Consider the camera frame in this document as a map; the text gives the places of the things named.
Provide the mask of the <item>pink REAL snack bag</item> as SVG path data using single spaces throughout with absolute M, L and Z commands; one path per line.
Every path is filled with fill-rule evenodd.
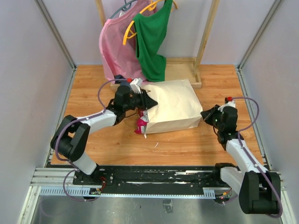
M 139 118 L 136 122 L 135 133 L 136 134 L 145 134 L 147 124 L 149 123 L 148 112 L 147 112 L 147 110 L 138 109 L 137 113 L 138 113 Z

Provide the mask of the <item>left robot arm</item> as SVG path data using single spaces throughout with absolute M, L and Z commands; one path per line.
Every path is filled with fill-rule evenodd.
M 120 85 L 102 111 L 85 117 L 67 115 L 56 130 L 50 146 L 56 157 L 68 161 L 84 174 L 84 180 L 94 185 L 99 180 L 100 167 L 85 152 L 90 134 L 106 127 L 119 124 L 130 110 L 148 110 L 158 105 L 146 90 L 141 88 L 141 80 L 133 80 L 129 86 Z

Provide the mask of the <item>beige paper bag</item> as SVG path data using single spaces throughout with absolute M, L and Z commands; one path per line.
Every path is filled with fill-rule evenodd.
M 158 105 L 147 110 L 145 134 L 166 133 L 195 128 L 202 119 L 202 105 L 188 79 L 143 85 Z

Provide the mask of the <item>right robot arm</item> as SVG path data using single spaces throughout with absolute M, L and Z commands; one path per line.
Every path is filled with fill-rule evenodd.
M 230 104 L 215 105 L 202 111 L 201 116 L 206 124 L 217 130 L 218 142 L 237 164 L 216 164 L 211 176 L 213 184 L 218 187 L 228 184 L 237 194 L 245 214 L 281 217 L 283 206 L 279 174 L 270 172 L 250 152 L 237 131 L 238 110 Z

